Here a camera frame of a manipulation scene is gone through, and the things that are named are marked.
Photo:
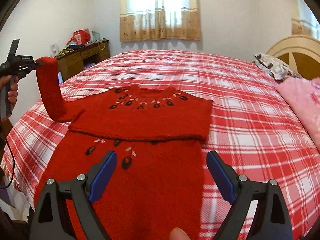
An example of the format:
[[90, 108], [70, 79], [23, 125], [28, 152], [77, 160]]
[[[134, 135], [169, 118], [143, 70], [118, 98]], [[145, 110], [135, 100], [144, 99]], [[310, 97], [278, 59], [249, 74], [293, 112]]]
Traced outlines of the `person's left hand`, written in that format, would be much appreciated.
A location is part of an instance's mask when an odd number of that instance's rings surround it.
[[6, 85], [10, 85], [7, 95], [1, 95], [1, 100], [6, 100], [12, 107], [15, 107], [18, 97], [18, 77], [11, 75], [3, 76], [1, 77], [0, 83], [1, 89], [5, 88]]

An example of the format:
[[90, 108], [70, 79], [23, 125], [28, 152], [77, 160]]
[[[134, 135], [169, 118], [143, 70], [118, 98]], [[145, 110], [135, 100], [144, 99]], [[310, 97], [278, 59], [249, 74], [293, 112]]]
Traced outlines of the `person's right hand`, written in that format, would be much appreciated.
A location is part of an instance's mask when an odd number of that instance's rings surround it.
[[174, 228], [170, 232], [169, 240], [191, 240], [191, 238], [182, 229]]

